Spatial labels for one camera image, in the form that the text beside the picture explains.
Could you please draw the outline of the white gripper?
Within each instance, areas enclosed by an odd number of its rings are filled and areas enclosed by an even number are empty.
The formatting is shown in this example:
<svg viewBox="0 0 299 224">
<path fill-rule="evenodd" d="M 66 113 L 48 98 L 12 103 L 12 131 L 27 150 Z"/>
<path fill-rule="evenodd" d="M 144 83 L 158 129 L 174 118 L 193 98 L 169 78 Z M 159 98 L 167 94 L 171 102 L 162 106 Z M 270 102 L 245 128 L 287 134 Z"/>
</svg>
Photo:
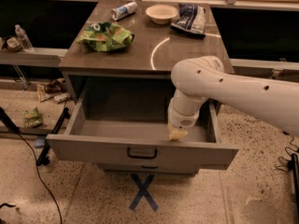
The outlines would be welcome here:
<svg viewBox="0 0 299 224">
<path fill-rule="evenodd" d="M 192 96 L 176 89 L 168 106 L 168 138 L 177 141 L 188 134 L 199 118 L 200 108 L 207 101 L 206 97 Z"/>
</svg>

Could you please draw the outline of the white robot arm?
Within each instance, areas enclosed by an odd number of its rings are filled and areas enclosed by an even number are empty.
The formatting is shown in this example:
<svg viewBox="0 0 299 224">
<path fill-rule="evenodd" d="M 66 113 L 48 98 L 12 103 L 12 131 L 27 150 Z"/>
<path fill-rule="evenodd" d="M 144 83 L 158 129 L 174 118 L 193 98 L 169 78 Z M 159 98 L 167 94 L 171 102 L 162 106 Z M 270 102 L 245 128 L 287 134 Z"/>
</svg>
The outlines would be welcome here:
<svg viewBox="0 0 299 224">
<path fill-rule="evenodd" d="M 176 91 L 168 107 L 170 131 L 191 128 L 202 104 L 213 99 L 299 136 L 298 83 L 230 75 L 215 56 L 176 63 L 171 81 Z"/>
</svg>

